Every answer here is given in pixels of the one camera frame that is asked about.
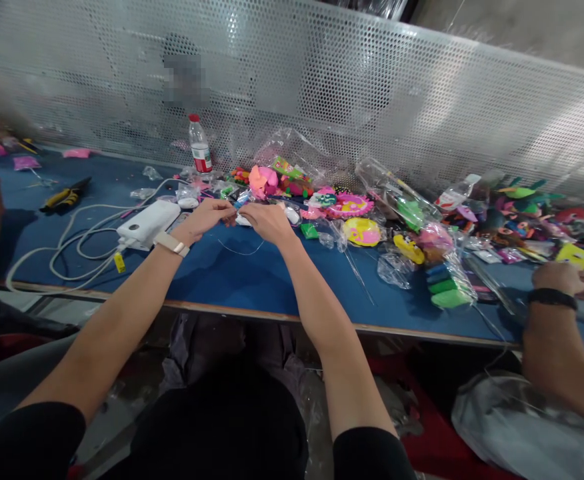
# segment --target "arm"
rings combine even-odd
[[[572,296],[584,290],[578,270],[566,263],[540,267],[533,282],[535,288],[552,288]],[[530,304],[523,332],[523,373],[544,394],[559,398],[584,418],[584,344],[574,310]]]
[[[208,199],[172,235],[190,246],[220,219],[232,222],[235,214],[228,202]],[[89,423],[161,309],[181,260],[156,246],[90,318],[58,366],[17,408],[48,401],[67,403]]]
[[[321,358],[332,438],[355,427],[377,427],[395,437],[350,318],[276,205],[244,206],[240,213],[281,252],[290,272],[301,323]]]

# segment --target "workbench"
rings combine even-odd
[[[38,182],[32,172],[14,171],[12,159],[0,157],[1,192],[6,208],[0,240],[0,284],[9,267],[24,254],[38,247],[56,246],[76,208],[64,215],[40,213],[40,206],[53,193],[91,175],[92,182],[80,207],[96,204],[133,207],[139,201],[130,198],[132,190],[160,184],[160,181],[150,181],[142,175],[144,164],[102,155],[89,159],[64,159],[58,153],[48,152],[39,162],[42,168],[37,170],[38,174],[58,181],[54,187],[30,186]],[[165,178],[180,170],[155,167]],[[173,191],[166,190],[159,195],[170,193]],[[102,207],[80,212],[71,233],[84,231],[115,212]],[[112,226],[123,222],[118,220]],[[116,232],[98,233],[86,241],[84,252],[88,255],[105,253],[116,246],[117,240]],[[277,249],[266,242],[253,255],[238,255],[223,248],[221,242],[234,251],[250,253],[261,244],[261,238],[249,227],[226,229],[218,226],[210,230],[192,248],[179,268],[165,305],[190,311],[298,321],[294,290]],[[303,240],[303,244],[358,330],[475,345],[502,345],[505,340],[516,347],[521,340],[522,326],[500,314],[502,308],[479,304],[503,338],[475,309],[458,307],[443,311],[433,306],[424,274],[414,274],[413,288],[401,290],[379,278],[374,250],[351,247],[354,262],[375,300],[376,305],[372,305],[344,254],[336,249],[326,249],[317,240]],[[50,272],[48,262],[51,255],[52,252],[41,252],[26,260],[16,272],[15,286],[32,291],[53,289],[64,295],[64,291],[80,285],[80,282],[64,282]],[[126,273],[119,274],[112,264],[87,289],[68,292],[65,296],[94,301],[109,298],[147,253],[129,249],[123,256]],[[94,269],[99,263],[80,257],[75,245],[71,245],[57,262],[57,269],[74,277]],[[514,298],[519,299],[524,298],[525,292],[531,288],[532,269],[532,265],[523,264],[489,267],[490,273],[514,292]],[[584,340],[584,323],[579,323],[579,328]]]

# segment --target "concrete wall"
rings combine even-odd
[[[584,68],[584,0],[420,0],[412,22]]]

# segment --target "perforated metal panel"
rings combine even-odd
[[[171,55],[200,55],[198,105],[164,102]],[[0,0],[0,115],[35,138],[184,164],[192,110],[223,169],[295,127],[340,177],[372,155],[584,196],[582,70],[311,1]]]

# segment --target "white watch strap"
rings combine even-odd
[[[166,232],[159,232],[158,235],[154,237],[154,243],[160,243],[168,250],[172,250],[174,253],[178,253],[182,257],[190,252],[190,248],[188,248],[183,242],[178,241]]]

